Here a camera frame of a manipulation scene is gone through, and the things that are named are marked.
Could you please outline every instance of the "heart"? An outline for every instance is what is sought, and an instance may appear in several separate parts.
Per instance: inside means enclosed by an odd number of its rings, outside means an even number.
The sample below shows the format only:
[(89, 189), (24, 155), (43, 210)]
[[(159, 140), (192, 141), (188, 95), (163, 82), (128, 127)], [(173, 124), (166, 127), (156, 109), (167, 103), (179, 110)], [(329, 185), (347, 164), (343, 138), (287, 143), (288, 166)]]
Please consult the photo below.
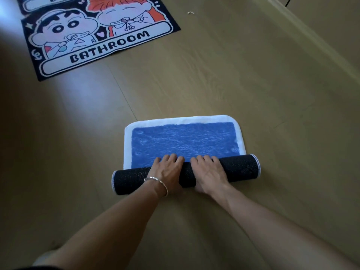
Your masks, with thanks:
[(105, 33), (104, 32), (97, 32), (96, 35), (98, 35), (99, 37), (105, 37)]

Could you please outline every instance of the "black cartoon hair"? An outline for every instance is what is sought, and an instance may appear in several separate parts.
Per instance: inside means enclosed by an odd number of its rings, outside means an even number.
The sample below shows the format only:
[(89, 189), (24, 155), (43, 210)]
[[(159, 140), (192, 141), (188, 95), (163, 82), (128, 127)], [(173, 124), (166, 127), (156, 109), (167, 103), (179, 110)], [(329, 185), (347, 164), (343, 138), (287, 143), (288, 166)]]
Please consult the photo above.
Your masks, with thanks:
[(68, 10), (68, 11), (61, 11), (61, 12), (58, 12), (54, 15), (51, 15), (49, 17), (47, 17), (46, 19), (44, 19), (39, 27), (37, 28), (37, 32), (38, 33), (42, 33), (43, 32), (43, 28), (48, 26), (52, 21), (58, 21), (60, 20), (60, 18), (58, 17), (58, 15), (61, 15), (61, 14), (65, 14), (64, 17), (67, 18), (69, 17), (71, 14), (77, 14), (79, 15), (81, 12), (78, 11), (77, 9), (71, 9), (71, 10)]

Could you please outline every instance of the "person's right arm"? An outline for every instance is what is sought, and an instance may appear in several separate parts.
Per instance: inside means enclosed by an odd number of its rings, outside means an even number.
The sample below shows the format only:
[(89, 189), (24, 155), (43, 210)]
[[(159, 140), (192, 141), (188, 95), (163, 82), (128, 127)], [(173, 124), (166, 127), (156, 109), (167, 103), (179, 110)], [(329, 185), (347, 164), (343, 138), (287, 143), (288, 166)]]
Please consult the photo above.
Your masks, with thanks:
[(199, 155), (190, 162), (195, 189), (210, 195), (238, 222), (273, 269), (360, 269), (326, 242), (237, 191), (216, 157)]

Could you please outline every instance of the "person's left hand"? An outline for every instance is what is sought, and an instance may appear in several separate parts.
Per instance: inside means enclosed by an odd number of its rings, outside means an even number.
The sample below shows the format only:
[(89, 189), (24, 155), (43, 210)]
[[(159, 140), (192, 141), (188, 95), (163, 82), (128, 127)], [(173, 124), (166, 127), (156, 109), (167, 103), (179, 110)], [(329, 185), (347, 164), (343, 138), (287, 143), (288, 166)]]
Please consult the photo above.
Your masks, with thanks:
[(167, 187), (169, 194), (180, 192), (182, 187), (179, 184), (179, 176), (184, 162), (185, 158), (183, 156), (177, 157), (174, 153), (172, 155), (164, 155), (161, 161), (160, 158), (157, 157), (147, 177), (152, 176), (162, 181)]

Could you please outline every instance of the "silver bracelet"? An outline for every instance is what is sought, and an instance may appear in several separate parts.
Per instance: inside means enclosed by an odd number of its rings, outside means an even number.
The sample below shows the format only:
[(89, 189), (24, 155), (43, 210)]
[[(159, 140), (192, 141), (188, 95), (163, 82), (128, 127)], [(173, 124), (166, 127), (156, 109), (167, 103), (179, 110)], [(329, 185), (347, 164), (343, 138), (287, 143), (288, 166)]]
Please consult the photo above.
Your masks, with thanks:
[(153, 180), (156, 180), (156, 181), (160, 182), (160, 183), (165, 187), (165, 189), (166, 189), (166, 195), (165, 195), (164, 197), (166, 197), (166, 196), (169, 194), (169, 191), (167, 190), (167, 187), (165, 186), (165, 184), (164, 184), (163, 181), (159, 180), (159, 179), (156, 178), (156, 177), (152, 177), (152, 176), (149, 176), (149, 177), (144, 178), (144, 181), (147, 181), (147, 180), (150, 180), (150, 179), (153, 179)]

